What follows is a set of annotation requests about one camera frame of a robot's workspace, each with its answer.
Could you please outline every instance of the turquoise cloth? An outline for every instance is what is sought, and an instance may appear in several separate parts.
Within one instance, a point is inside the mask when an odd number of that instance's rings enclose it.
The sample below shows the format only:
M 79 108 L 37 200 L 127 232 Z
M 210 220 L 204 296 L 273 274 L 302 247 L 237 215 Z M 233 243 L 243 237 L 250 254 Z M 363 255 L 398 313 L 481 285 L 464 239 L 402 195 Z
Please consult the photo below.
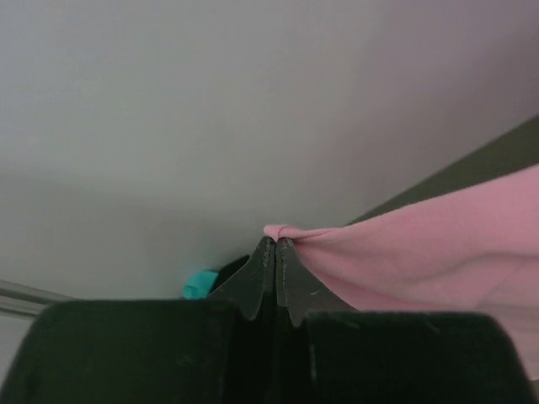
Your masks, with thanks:
M 201 271 L 194 274 L 185 283 L 182 296 L 185 299 L 204 299 L 210 294 L 211 286 L 217 279 L 217 272 Z

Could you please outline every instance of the pink cloth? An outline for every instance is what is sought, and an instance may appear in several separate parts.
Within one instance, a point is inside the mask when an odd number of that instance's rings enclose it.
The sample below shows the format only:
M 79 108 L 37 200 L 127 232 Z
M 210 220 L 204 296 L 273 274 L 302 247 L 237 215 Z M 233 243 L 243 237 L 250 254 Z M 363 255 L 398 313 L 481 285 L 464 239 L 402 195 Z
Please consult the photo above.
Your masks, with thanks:
M 539 379 L 539 166 L 352 226 L 289 237 L 307 268 L 358 310 L 481 311 Z

